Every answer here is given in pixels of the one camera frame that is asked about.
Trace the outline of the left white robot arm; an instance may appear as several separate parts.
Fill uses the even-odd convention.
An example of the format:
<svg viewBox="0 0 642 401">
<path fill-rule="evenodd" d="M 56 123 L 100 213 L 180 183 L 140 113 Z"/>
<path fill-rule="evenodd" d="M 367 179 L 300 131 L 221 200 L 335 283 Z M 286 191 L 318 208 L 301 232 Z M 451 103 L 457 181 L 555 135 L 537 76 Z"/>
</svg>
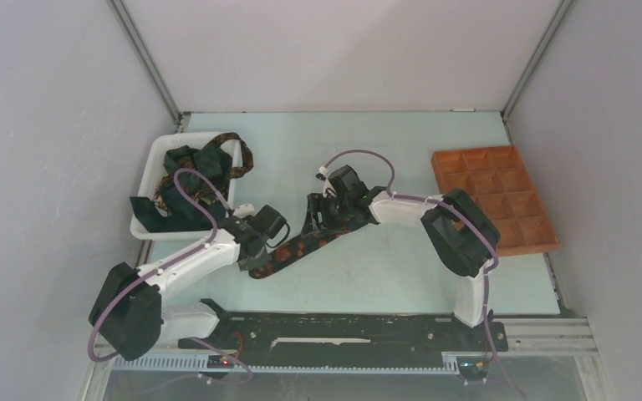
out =
<svg viewBox="0 0 642 401">
<path fill-rule="evenodd" d="M 242 270 L 265 265 L 271 258 L 268 241 L 290 232 L 287 220 L 271 206 L 254 211 L 238 207 L 216 224 L 211 234 L 165 259 L 134 268 L 122 262 L 108 272 L 89 314 L 93 332 L 88 355 L 103 338 L 116 356 L 136 360 L 162 343 L 200 338 L 211 348 L 227 344 L 230 324 L 216 307 L 197 302 L 172 305 L 173 298 L 203 277 L 227 266 Z"/>
</svg>

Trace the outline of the black orange floral tie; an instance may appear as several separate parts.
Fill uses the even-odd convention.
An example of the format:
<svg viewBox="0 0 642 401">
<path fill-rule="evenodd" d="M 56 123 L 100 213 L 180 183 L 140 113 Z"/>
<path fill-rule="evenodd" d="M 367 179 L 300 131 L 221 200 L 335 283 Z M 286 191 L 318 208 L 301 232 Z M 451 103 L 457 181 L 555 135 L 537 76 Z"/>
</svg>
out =
<svg viewBox="0 0 642 401">
<path fill-rule="evenodd" d="M 339 239 L 341 236 L 357 231 L 367 225 L 368 222 L 352 220 L 346 221 L 336 228 L 319 229 L 308 232 L 303 231 L 275 248 L 271 253 L 270 261 L 261 267 L 252 269 L 248 275 L 256 280 L 270 277 L 311 253 L 320 250 L 322 247 L 327 246 L 330 242 Z"/>
</svg>

